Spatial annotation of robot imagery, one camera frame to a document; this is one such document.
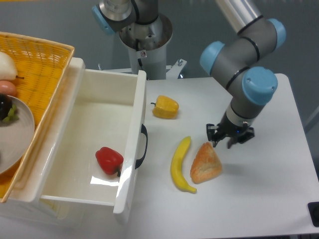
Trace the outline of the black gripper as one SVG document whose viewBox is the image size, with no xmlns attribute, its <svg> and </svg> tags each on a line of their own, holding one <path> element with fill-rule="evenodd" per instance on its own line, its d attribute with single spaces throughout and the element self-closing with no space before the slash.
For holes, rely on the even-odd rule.
<svg viewBox="0 0 319 239">
<path fill-rule="evenodd" d="M 208 123 L 206 125 L 207 139 L 216 147 L 219 141 L 228 137 L 227 148 L 235 144 L 243 144 L 255 137 L 254 128 L 250 127 L 247 121 L 241 121 L 239 125 L 232 123 L 228 117 L 223 117 L 217 125 Z"/>
</svg>

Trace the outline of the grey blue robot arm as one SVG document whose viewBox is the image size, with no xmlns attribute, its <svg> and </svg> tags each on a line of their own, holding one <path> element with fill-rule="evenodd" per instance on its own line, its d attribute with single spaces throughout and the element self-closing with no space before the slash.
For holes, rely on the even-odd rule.
<svg viewBox="0 0 319 239">
<path fill-rule="evenodd" d="M 215 41 L 200 56 L 203 70 L 232 96 L 220 123 L 208 124 L 206 132 L 213 146 L 224 138 L 232 146 L 254 137 L 252 123 L 277 89 L 275 74 L 256 63 L 285 42 L 286 30 L 278 20 L 265 19 L 250 0 L 219 0 L 217 5 L 238 39 L 230 45 Z M 127 47 L 132 73 L 166 78 L 172 24 L 159 13 L 156 0 L 102 0 L 92 13 L 107 35 L 117 33 Z"/>
</svg>

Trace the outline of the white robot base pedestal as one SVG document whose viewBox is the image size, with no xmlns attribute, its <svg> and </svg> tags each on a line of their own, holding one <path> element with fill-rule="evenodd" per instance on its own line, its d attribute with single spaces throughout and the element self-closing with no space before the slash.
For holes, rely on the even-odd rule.
<svg viewBox="0 0 319 239">
<path fill-rule="evenodd" d="M 132 23 L 121 29 L 119 38 L 128 50 L 131 72 L 143 70 L 149 80 L 182 77 L 186 60 L 179 58 L 173 65 L 166 64 L 166 48 L 172 33 L 171 21 L 161 13 L 150 24 Z"/>
</svg>

